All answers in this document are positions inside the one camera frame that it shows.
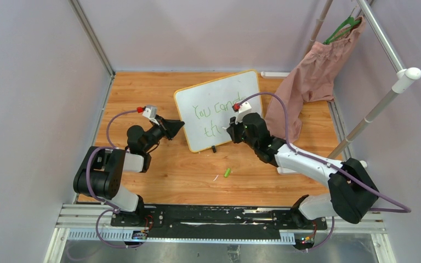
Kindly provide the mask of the yellow-framed whiteboard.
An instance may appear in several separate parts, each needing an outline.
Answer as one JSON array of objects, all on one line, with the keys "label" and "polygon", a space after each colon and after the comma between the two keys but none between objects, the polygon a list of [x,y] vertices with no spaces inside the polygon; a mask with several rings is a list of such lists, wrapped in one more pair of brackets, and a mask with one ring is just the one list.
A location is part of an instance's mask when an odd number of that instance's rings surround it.
[{"label": "yellow-framed whiteboard", "polygon": [[259,73],[248,70],[177,90],[174,100],[185,122],[185,138],[191,152],[200,152],[231,141],[222,127],[235,117],[232,106],[260,92]]}]

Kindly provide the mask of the green marker cap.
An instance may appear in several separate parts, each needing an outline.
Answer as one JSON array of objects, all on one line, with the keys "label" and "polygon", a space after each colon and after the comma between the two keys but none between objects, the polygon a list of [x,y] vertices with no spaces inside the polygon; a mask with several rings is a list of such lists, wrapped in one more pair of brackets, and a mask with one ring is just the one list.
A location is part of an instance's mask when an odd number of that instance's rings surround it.
[{"label": "green marker cap", "polygon": [[224,173],[224,177],[227,178],[230,175],[230,173],[231,173],[231,169],[227,168],[227,170]]}]

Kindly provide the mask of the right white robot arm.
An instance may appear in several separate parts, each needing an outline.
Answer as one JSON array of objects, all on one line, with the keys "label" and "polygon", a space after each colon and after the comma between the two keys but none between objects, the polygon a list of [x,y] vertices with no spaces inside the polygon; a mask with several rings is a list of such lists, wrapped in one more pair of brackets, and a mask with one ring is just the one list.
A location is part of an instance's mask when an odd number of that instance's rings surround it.
[{"label": "right white robot arm", "polygon": [[280,174],[293,170],[328,188],[328,194],[304,195],[295,202],[291,221],[297,228],[306,228],[313,220],[329,216],[358,224],[378,199],[366,189],[377,187],[360,161],[322,158],[287,144],[270,134],[258,113],[249,113],[240,121],[231,117],[226,131],[232,142],[247,144],[262,162],[273,165]]}]

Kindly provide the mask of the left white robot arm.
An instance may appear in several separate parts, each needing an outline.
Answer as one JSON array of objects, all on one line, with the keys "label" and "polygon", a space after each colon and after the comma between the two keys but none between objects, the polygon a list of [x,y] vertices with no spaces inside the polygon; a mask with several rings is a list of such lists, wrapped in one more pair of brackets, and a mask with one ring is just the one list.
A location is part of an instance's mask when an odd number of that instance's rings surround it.
[{"label": "left white robot arm", "polygon": [[139,125],[127,130],[125,149],[90,147],[75,174],[73,190],[109,205],[116,218],[124,216],[132,226],[142,225],[149,218],[144,200],[121,184],[123,172],[147,172],[152,149],[163,138],[172,140],[184,125],[180,120],[156,116],[149,130]]}]

